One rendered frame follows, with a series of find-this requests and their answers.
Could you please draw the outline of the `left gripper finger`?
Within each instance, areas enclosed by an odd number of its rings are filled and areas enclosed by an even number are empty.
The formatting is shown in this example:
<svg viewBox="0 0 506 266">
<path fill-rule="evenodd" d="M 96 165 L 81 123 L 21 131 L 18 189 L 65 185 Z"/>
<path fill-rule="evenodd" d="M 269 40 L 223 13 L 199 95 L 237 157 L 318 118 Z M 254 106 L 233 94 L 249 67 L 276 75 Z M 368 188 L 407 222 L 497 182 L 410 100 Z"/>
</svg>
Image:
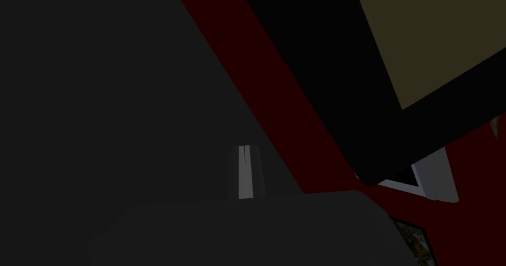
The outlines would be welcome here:
<svg viewBox="0 0 506 266">
<path fill-rule="evenodd" d="M 228 199 L 244 199 L 246 196 L 246 169 L 244 146 L 232 146 L 228 161 Z"/>
<path fill-rule="evenodd" d="M 245 198 L 266 197 L 260 150 L 257 145 L 245 146 Z"/>
</svg>

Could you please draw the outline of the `framed picture on wall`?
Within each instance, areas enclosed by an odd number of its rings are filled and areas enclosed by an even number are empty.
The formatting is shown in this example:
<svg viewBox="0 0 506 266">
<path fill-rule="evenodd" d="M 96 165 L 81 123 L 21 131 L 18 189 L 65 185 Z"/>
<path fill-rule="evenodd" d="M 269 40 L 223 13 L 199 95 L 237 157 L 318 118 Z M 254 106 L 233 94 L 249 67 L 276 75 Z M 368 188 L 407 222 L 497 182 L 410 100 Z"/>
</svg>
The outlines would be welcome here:
<svg viewBox="0 0 506 266">
<path fill-rule="evenodd" d="M 396 229 L 412 251 L 419 266 L 438 266 L 425 230 L 418 225 L 390 217 Z"/>
</svg>

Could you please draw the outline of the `dark grey flat panel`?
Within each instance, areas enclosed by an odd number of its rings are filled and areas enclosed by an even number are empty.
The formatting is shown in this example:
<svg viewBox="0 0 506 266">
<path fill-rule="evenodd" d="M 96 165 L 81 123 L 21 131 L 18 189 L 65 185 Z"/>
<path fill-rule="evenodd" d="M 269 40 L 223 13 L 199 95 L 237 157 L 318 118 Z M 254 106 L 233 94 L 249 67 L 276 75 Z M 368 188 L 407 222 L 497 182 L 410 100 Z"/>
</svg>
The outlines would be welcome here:
<svg viewBox="0 0 506 266">
<path fill-rule="evenodd" d="M 223 200 L 230 152 L 300 194 L 181 0 L 0 0 L 0 171 L 79 216 Z"/>
</svg>

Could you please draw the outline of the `black cupboard with tan panel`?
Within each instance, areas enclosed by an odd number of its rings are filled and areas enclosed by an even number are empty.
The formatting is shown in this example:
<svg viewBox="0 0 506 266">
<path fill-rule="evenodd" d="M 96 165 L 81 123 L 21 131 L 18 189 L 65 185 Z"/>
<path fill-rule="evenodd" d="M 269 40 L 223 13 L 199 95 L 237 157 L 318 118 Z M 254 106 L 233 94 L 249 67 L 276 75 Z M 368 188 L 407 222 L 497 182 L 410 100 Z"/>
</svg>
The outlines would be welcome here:
<svg viewBox="0 0 506 266">
<path fill-rule="evenodd" d="M 506 111 L 506 49 L 402 109 L 359 0 L 246 1 L 367 186 Z"/>
</svg>

